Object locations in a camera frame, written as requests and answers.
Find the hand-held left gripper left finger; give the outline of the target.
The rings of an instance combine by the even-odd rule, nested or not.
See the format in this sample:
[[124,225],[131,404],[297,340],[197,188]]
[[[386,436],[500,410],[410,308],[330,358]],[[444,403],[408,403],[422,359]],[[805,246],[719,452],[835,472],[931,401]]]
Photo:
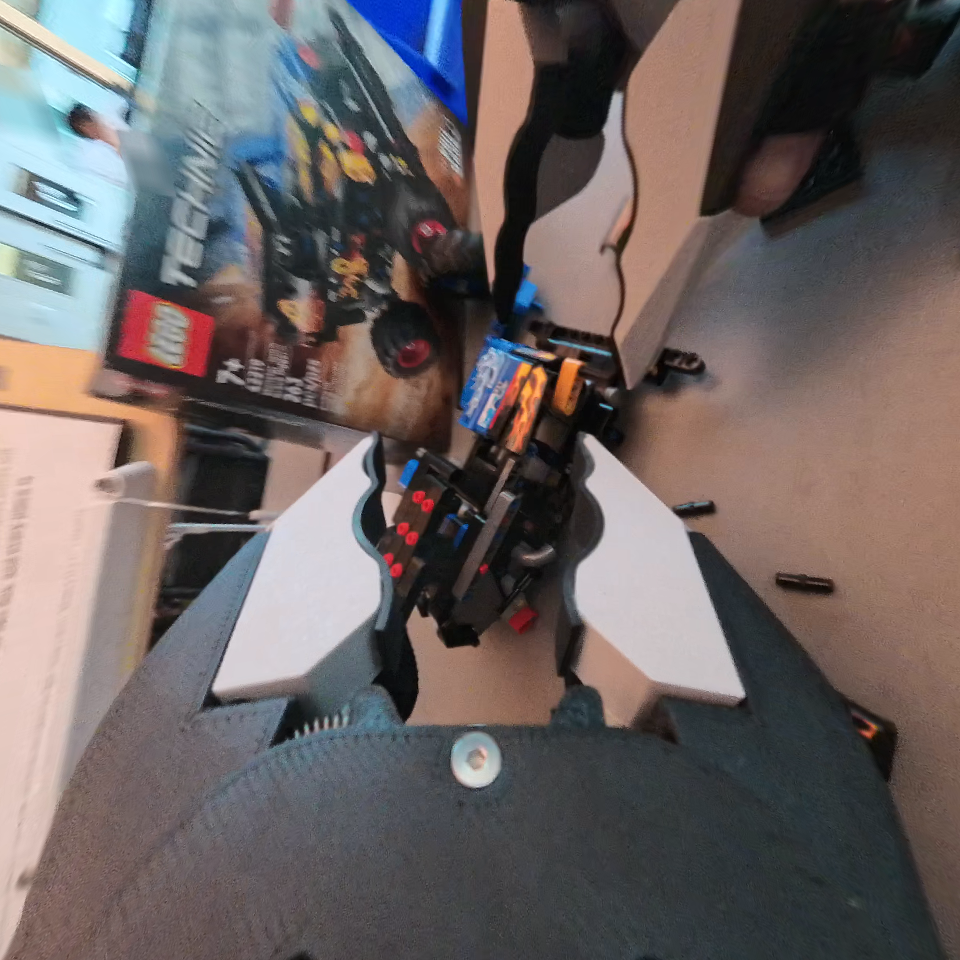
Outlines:
[[411,717],[416,657],[378,550],[385,485],[382,439],[369,435],[272,522],[213,678],[219,702],[287,698],[322,721],[379,686]]

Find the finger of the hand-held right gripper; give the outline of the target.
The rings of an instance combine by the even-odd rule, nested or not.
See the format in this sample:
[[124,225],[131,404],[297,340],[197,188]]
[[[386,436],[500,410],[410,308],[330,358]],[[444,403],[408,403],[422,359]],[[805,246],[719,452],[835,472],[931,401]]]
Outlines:
[[498,323],[513,323],[524,243],[537,208],[551,137],[556,69],[536,57],[537,14],[522,2],[486,2],[471,159],[471,224],[482,236]]
[[610,2],[638,58],[626,80],[623,138],[634,180],[620,252],[620,312],[612,337],[621,378],[637,387],[667,346],[690,287],[727,226],[706,213],[729,77],[751,68],[761,2]]

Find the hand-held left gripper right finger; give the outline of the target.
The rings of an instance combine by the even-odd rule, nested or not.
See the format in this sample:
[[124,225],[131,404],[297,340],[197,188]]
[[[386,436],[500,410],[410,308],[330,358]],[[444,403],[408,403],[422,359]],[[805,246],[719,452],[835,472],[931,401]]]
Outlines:
[[664,698],[724,709],[746,691],[690,531],[617,457],[579,434],[558,566],[558,675],[595,691],[610,727]]

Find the black truck body shell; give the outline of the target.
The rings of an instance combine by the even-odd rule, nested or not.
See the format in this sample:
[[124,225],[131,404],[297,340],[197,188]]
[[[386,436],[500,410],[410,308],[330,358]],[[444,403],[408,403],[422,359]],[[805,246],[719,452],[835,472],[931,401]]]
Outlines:
[[532,597],[573,509],[577,441],[617,449],[627,385],[610,335],[533,319],[517,341],[486,336],[458,404],[465,459],[418,452],[378,543],[390,627],[418,612],[456,648],[478,645],[499,619],[518,632],[533,624]]

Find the black orange print side panel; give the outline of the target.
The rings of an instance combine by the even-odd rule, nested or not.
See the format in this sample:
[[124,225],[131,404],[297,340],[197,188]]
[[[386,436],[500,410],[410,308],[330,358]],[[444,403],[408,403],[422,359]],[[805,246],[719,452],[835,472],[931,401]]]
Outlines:
[[858,736],[866,742],[883,780],[889,783],[892,779],[899,744],[897,726],[893,721],[851,699],[845,699],[845,705]]

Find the person's right hand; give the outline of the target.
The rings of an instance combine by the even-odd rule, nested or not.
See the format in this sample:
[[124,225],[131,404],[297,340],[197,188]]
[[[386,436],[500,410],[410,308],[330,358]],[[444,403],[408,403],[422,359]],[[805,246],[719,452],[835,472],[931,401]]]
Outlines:
[[733,210],[760,219],[780,209],[809,174],[825,139],[823,130],[766,137],[744,168]]

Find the blue plastic bin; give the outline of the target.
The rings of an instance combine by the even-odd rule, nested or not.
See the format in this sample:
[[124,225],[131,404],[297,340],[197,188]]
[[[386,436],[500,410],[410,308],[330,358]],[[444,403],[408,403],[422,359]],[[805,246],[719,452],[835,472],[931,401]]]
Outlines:
[[350,1],[350,6],[463,124],[469,122],[462,1]]

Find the printed instruction sheet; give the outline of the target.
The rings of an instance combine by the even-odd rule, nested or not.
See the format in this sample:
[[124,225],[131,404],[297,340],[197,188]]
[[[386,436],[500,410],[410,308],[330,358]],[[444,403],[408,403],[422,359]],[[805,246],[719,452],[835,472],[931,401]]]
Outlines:
[[1,920],[13,939],[62,791],[117,421],[2,407]]

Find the toy set cardboard box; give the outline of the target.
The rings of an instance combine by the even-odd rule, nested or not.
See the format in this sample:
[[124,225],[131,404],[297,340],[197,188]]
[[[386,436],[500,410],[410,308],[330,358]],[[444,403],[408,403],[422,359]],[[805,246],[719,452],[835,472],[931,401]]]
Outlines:
[[156,2],[97,389],[442,450],[467,124],[350,2]]

